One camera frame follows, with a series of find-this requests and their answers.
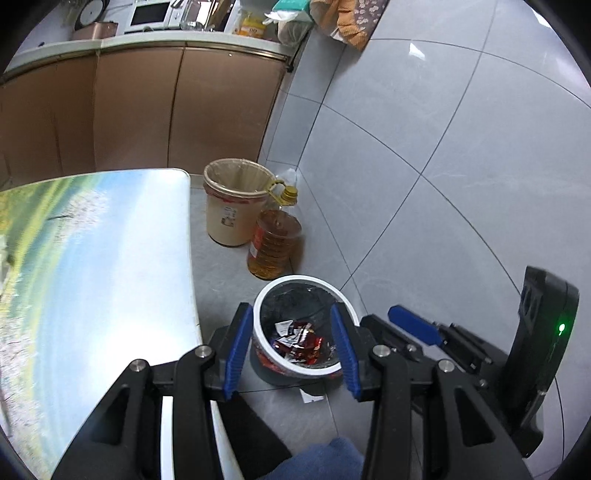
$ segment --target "cooking oil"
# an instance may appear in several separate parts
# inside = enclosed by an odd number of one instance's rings
[[[281,197],[272,195],[260,213],[246,261],[254,276],[274,280],[287,268],[301,236],[296,203],[297,189],[286,186]]]

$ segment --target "clock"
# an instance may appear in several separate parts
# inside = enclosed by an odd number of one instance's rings
[[[80,10],[80,14],[74,25],[74,30],[80,30],[81,28],[88,27],[91,23],[98,21],[105,13],[107,5],[109,5],[109,0],[88,0],[84,7],[82,7],[82,10]]]

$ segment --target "blue gripper pad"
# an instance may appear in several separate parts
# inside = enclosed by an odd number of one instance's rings
[[[223,395],[226,400],[230,400],[232,394],[236,391],[246,351],[248,350],[248,342],[252,335],[252,306],[249,305],[240,321],[240,326],[236,331],[234,342],[230,347],[228,359],[226,360],[226,375],[223,383]]]
[[[388,318],[394,325],[427,345],[440,346],[443,341],[435,325],[400,305],[388,310]]]
[[[358,400],[361,397],[359,363],[336,303],[330,309],[330,322],[336,350],[339,354],[340,367],[343,370],[343,378],[345,379],[347,389]]]

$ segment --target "metal screw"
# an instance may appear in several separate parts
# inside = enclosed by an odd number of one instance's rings
[[[445,373],[449,373],[449,372],[453,372],[453,370],[455,369],[455,366],[453,364],[453,362],[451,360],[439,360],[439,362],[437,363],[439,366],[439,370],[441,370],[442,372]]]
[[[199,345],[195,349],[195,355],[197,355],[199,358],[207,358],[212,353],[213,349],[209,345]]]
[[[383,357],[388,356],[390,354],[390,348],[388,348],[385,345],[376,345],[372,349],[372,352],[374,353],[375,356],[383,358]]]
[[[133,362],[131,362],[129,364],[129,369],[132,372],[141,372],[144,368],[147,367],[147,363],[146,360],[142,360],[141,358],[138,358],[137,360],[134,360]]]

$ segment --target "table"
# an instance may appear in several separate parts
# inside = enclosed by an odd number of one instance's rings
[[[202,342],[189,188],[188,174],[162,169],[0,192],[10,264],[0,297],[2,427],[40,480],[131,360],[172,361]],[[224,475],[241,479],[212,404]],[[162,427],[163,479],[172,479],[170,398]]]

